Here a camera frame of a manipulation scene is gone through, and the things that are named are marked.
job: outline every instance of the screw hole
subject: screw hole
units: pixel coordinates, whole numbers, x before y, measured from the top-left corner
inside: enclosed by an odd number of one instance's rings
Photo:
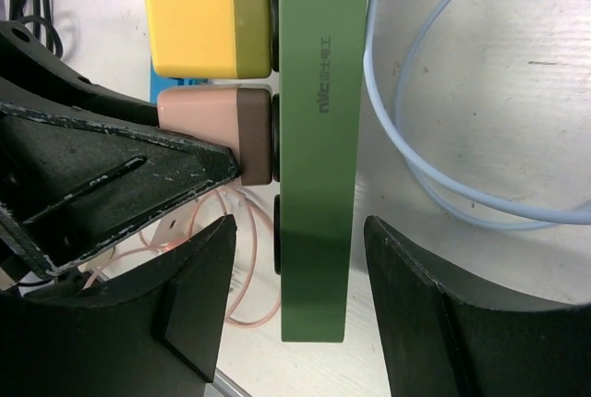
[[[25,43],[30,42],[29,36],[25,32],[23,32],[22,30],[18,30],[16,28],[13,28],[12,33],[15,34],[19,40],[22,40]]]

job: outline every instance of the yellow block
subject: yellow block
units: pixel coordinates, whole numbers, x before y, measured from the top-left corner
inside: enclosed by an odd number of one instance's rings
[[[157,74],[237,78],[234,0],[146,0],[146,6]]]

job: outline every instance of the green block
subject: green block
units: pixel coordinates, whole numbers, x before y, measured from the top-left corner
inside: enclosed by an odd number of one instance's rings
[[[367,0],[279,0],[282,338],[340,343]]]

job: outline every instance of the light blue cable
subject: light blue cable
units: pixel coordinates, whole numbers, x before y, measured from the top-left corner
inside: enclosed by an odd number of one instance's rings
[[[431,28],[435,20],[447,7],[452,0],[441,0],[440,3],[433,9],[428,15],[427,20],[420,28],[415,41],[408,53],[408,56],[404,60],[404,64],[401,69],[400,79],[396,88],[394,97],[395,111],[400,110],[400,104],[404,98],[404,90],[408,78],[410,76],[411,67],[415,61],[418,49],[425,39],[428,30]],[[406,158],[409,168],[412,174],[416,177],[418,183],[426,190],[429,196],[442,208],[447,210],[461,220],[471,223],[476,226],[485,227],[488,229],[496,230],[527,230],[527,229],[540,229],[552,226],[554,224],[576,224],[576,225],[587,225],[591,224],[591,211],[588,210],[589,203],[587,202],[582,209],[577,211],[556,211],[544,208],[537,208],[521,203],[512,202],[503,198],[496,198],[475,190],[469,186],[465,186],[456,180],[453,180],[449,176],[443,174],[431,166],[428,162],[422,159],[409,145],[406,143],[404,138],[398,132],[396,126],[392,123],[392,120],[388,116],[384,104],[380,97],[380,91],[376,81],[376,76],[373,67],[373,43],[376,28],[376,18],[378,14],[378,2],[379,0],[369,0],[368,6],[368,25],[366,33],[366,49],[363,57],[363,65],[365,71],[366,85],[368,87],[369,98],[371,104],[376,113],[376,116],[380,120],[382,127],[388,134],[388,137],[392,143],[398,148],[398,150]],[[400,119],[400,115],[396,115],[397,121]],[[508,214],[530,219],[534,222],[529,223],[493,223],[486,222],[476,217],[465,214],[457,210],[454,206],[450,205],[447,201],[441,198],[435,190],[428,185],[423,175],[437,182],[438,184],[446,187],[452,192],[459,194],[466,199],[470,199],[475,203],[487,206],[497,211],[506,212]]]

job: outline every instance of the pink wire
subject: pink wire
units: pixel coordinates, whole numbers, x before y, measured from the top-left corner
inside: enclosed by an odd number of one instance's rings
[[[252,233],[252,256],[250,258],[250,266],[248,267],[247,278],[245,279],[245,281],[242,285],[242,288],[240,290],[240,293],[238,294],[238,297],[235,299],[235,301],[232,303],[232,305],[230,307],[228,307],[226,314],[225,314],[225,322],[228,325],[233,326],[235,328],[254,329],[254,328],[258,328],[258,327],[264,325],[265,323],[267,323],[271,319],[273,319],[273,317],[275,317],[275,315],[277,314],[277,312],[279,311],[279,309],[281,307],[281,294],[279,294],[279,297],[277,298],[277,301],[275,302],[275,305],[273,306],[272,310],[266,316],[264,316],[262,319],[259,319],[259,320],[253,321],[253,322],[244,322],[244,321],[240,321],[240,320],[232,318],[232,314],[234,314],[236,309],[242,303],[245,295],[247,294],[248,288],[250,287],[250,284],[252,283],[252,278],[254,277],[254,272],[255,272],[255,268],[256,268],[256,264],[257,264],[257,253],[258,253],[258,249],[259,249],[259,239],[258,239],[258,233],[257,233],[257,224],[256,224],[256,221],[254,218],[253,211],[254,211],[254,213],[256,213],[260,217],[260,219],[263,221],[263,223],[265,224],[265,226],[267,227],[267,229],[269,230],[269,232],[271,234],[273,234],[273,232],[274,232],[273,224],[272,224],[272,221],[271,221],[271,218],[269,217],[269,215],[259,205],[257,205],[254,201],[252,201],[250,198],[247,198],[242,192],[238,191],[237,189],[231,188],[231,187],[226,187],[226,188],[224,188],[224,190],[225,190],[225,192],[228,192],[228,193],[234,195],[240,201],[243,201],[247,205],[248,220],[250,222],[250,229],[251,229],[251,233]],[[201,198],[197,202],[197,205],[191,215],[190,227],[188,229],[186,237],[181,237],[179,239],[176,239],[175,241],[170,242],[164,246],[153,247],[151,245],[151,243],[148,242],[148,240],[145,238],[145,235],[140,231],[138,233],[138,236],[139,236],[139,240],[144,245],[144,247],[138,248],[138,249],[132,249],[124,254],[120,254],[120,255],[115,256],[112,259],[110,259],[108,263],[106,263],[104,266],[98,268],[91,275],[91,277],[87,280],[86,284],[84,285],[83,289],[87,289],[87,288],[91,287],[92,284],[99,277],[99,275],[101,275],[101,273],[103,273],[103,271],[106,268],[108,268],[109,266],[111,266],[113,263],[117,262],[120,259],[131,256],[133,254],[138,254],[140,252],[147,252],[147,251],[167,252],[167,251],[170,251],[170,250],[174,249],[175,247],[178,247],[178,246],[182,245],[183,243],[185,243],[192,236],[193,228],[195,227],[195,221],[197,220],[197,215],[199,213],[199,210],[201,209],[201,207],[203,206],[205,201],[207,201],[211,196],[216,196],[216,199],[218,200],[218,203],[220,204],[220,206],[222,208],[223,215],[227,215],[228,210],[225,206],[225,202],[223,201],[223,198],[220,195],[219,190],[216,189],[215,191],[212,191],[211,193],[209,193],[205,197]]]

